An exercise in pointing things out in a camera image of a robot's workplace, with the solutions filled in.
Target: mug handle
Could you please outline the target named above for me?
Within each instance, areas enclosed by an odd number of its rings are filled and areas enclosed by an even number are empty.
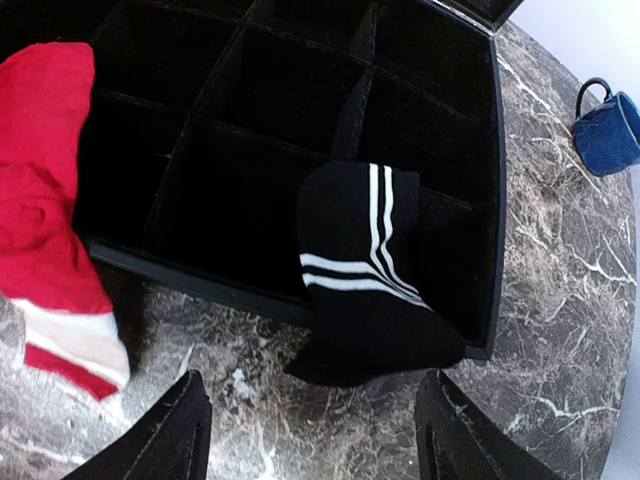
[[[598,77],[588,80],[587,83],[585,83],[580,89],[580,93],[578,93],[578,104],[576,106],[576,119],[582,116],[582,99],[584,98],[584,94],[587,93],[587,90],[591,85],[602,85],[604,87],[604,89],[607,91],[607,96],[604,99],[605,102],[608,102],[609,100],[613,99],[613,92],[611,91],[611,87],[609,86],[606,80],[603,80],[602,78],[598,78]]]

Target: black organizer box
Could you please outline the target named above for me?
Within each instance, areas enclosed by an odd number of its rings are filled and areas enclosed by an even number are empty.
[[[454,6],[496,29],[520,1]],[[309,326],[301,182],[336,160],[418,171],[419,287],[489,357],[506,187],[488,30],[414,0],[0,0],[0,60],[49,41],[95,51],[74,220],[94,258]]]

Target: marble table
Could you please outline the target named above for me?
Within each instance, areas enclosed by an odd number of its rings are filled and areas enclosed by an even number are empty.
[[[577,81],[511,25],[497,35],[509,178],[493,360],[448,375],[566,479],[597,479],[624,390],[636,280],[626,175],[594,179],[573,152]],[[121,435],[187,368],[213,403],[211,480],[417,480],[424,372],[348,391],[282,368],[306,333],[101,268],[134,377],[102,404],[21,366],[23,326],[0,300],[0,478],[62,477]]]

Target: striped sock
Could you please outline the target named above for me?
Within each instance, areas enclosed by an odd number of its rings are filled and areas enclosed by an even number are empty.
[[[332,163],[300,190],[302,278],[317,321],[287,372],[350,386],[376,375],[460,360],[460,334],[413,286],[408,235],[417,219],[419,175]]]

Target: white stripe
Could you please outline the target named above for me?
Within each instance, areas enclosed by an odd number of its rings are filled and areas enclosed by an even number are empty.
[[[338,273],[369,273],[378,277],[380,276],[377,270],[367,262],[339,262],[336,260],[328,260],[311,253],[303,253],[300,255],[300,263],[303,267],[322,268]]]
[[[304,284],[309,287],[310,285],[318,285],[323,288],[327,288],[330,290],[338,290],[343,292],[349,291],[380,291],[389,293],[395,297],[398,297],[402,300],[405,300],[417,307],[429,308],[424,302],[415,300],[413,298],[407,298],[395,289],[385,285],[382,282],[377,280],[373,280],[370,278],[367,279],[354,279],[354,280],[346,280],[346,279],[337,279],[337,278],[329,278],[329,277],[321,277],[317,275],[312,275],[310,273],[305,273],[302,275],[302,280]]]
[[[112,312],[76,314],[65,310],[46,310],[23,298],[11,300],[11,303],[26,315],[55,323],[61,327],[81,327],[85,331],[90,330],[93,335],[118,336],[118,327]]]
[[[91,372],[96,377],[100,377],[103,380],[111,383],[118,387],[119,390],[122,390],[127,383],[129,382],[129,368],[128,366],[125,368],[110,368],[108,365],[104,365],[101,363],[97,363],[95,361],[91,361],[88,359],[80,358],[76,355],[73,355],[70,352],[67,352],[63,348],[60,348],[55,342],[49,340],[44,335],[39,334],[38,332],[32,330],[31,328],[26,329],[26,343],[29,343],[35,347],[39,347],[43,350],[46,350],[49,353],[52,353],[56,357],[62,358],[68,362],[73,363],[74,365],[78,365],[79,367],[83,367]],[[97,351],[100,350],[100,341],[96,341],[96,339],[88,339],[88,341],[92,342],[93,346]]]
[[[27,343],[83,367],[119,389],[127,384],[129,360],[113,313],[73,314],[46,310],[26,299],[10,301],[24,312]]]
[[[418,293],[418,290],[416,290],[416,288],[412,285],[409,285],[406,282],[403,282],[400,277],[396,274],[395,271],[395,267],[393,264],[393,258],[391,257],[391,255],[389,254],[389,251],[387,250],[387,243],[389,242],[389,240],[391,239],[391,236],[393,235],[393,224],[391,223],[391,213],[393,212],[393,185],[391,183],[391,168],[390,167],[384,167],[384,186],[385,186],[385,208],[384,208],[384,217],[383,217],[383,221],[384,221],[384,229],[385,229],[385,239],[384,242],[382,242],[382,246],[380,247],[380,250],[382,252],[382,257],[387,261],[387,266],[389,267],[389,273],[391,273],[391,276],[393,277],[393,279],[396,281],[396,283],[400,284],[402,287],[406,288],[407,290],[409,290],[409,292],[413,293],[414,295],[420,295],[420,293]]]
[[[420,298],[415,298],[413,295],[407,294],[404,290],[399,290],[393,282],[388,278],[383,277],[380,272],[366,262],[340,262],[322,258],[311,253],[303,253],[300,255],[300,263],[303,267],[314,267],[322,270],[328,270],[331,273],[373,275],[388,287],[396,290],[398,294],[408,302],[421,300]]]
[[[388,277],[376,253],[380,248],[380,235],[378,233],[378,197],[380,195],[378,168],[380,167],[378,167],[377,165],[369,165],[369,230],[371,231],[371,250],[369,252],[369,255],[371,257],[371,261],[378,268],[380,274],[385,278],[385,280],[387,280],[389,284],[393,285],[399,293],[403,293],[415,300],[422,301],[420,295],[417,292],[414,293],[412,290],[405,289],[402,285],[397,284]],[[393,194],[391,195],[391,198],[391,207],[393,207]],[[388,202],[385,201],[385,210],[388,209],[387,205]],[[391,211],[389,211],[389,221],[391,221]]]

